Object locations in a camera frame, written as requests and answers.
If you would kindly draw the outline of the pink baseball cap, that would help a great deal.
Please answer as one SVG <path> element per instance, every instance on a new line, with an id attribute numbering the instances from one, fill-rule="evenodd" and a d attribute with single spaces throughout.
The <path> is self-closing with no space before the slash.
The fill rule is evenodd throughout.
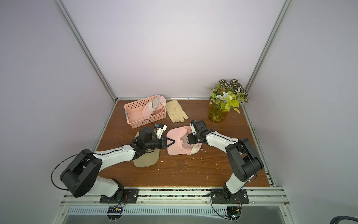
<path id="1" fill-rule="evenodd" d="M 168 131 L 167 138 L 175 141 L 174 144 L 168 146 L 169 155 L 193 155 L 199 152 L 202 144 L 189 144 L 188 135 L 192 133 L 190 126 L 174 128 Z"/>
<path id="2" fill-rule="evenodd" d="M 142 110 L 142 116 L 149 118 L 163 112 L 166 108 L 166 99 L 163 96 L 156 96 L 152 101 L 147 102 Z"/>

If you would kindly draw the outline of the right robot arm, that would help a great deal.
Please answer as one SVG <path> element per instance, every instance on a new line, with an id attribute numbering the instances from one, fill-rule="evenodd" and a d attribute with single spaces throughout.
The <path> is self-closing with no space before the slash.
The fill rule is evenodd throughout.
<path id="1" fill-rule="evenodd" d="M 187 137 L 189 144 L 204 143 L 227 154 L 233 172 L 224 185 L 224 190 L 229 194 L 239 192 L 249 180 L 257 177 L 264 169 L 264 163 L 249 139 L 230 138 L 209 130 L 202 120 L 192 120 L 190 128 L 192 133 Z"/>

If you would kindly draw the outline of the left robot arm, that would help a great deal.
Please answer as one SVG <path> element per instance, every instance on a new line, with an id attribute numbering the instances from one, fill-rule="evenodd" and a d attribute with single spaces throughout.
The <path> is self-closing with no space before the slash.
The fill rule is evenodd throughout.
<path id="1" fill-rule="evenodd" d="M 142 157 L 151 149 L 166 149 L 175 143 L 174 139 L 163 137 L 167 126 L 156 129 L 145 127 L 132 142 L 100 152 L 82 150 L 61 173 L 60 180 L 73 197 L 82 197 L 88 193 L 101 195 L 106 203 L 119 203 L 125 198 L 124 186 L 115 179 L 102 178 L 100 171 L 113 165 L 133 161 Z"/>

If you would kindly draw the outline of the beige baseball cap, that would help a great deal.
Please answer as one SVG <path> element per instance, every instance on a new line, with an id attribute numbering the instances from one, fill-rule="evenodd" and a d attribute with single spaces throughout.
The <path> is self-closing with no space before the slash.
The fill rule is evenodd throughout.
<path id="1" fill-rule="evenodd" d="M 149 149 L 141 157 L 133 160 L 133 164 L 137 168 L 145 168 L 155 165 L 159 160 L 160 149 Z"/>

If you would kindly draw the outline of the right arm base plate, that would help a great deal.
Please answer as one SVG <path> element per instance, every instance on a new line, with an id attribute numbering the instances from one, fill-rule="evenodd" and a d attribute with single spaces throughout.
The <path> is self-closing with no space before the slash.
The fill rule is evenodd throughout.
<path id="1" fill-rule="evenodd" d="M 249 204 L 249 196 L 246 189 L 241 189 L 234 194 L 226 189 L 211 189 L 210 193 L 206 196 L 211 198 L 212 203 Z"/>

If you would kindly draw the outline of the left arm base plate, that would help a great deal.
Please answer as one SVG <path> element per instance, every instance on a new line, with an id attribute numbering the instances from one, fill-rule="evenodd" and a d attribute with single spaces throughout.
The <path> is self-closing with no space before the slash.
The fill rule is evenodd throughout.
<path id="1" fill-rule="evenodd" d="M 116 203 L 116 204 L 126 204 L 126 203 L 136 203 L 139 194 L 139 189 L 134 188 L 119 188 L 115 194 L 111 197 L 102 195 L 99 203 Z"/>

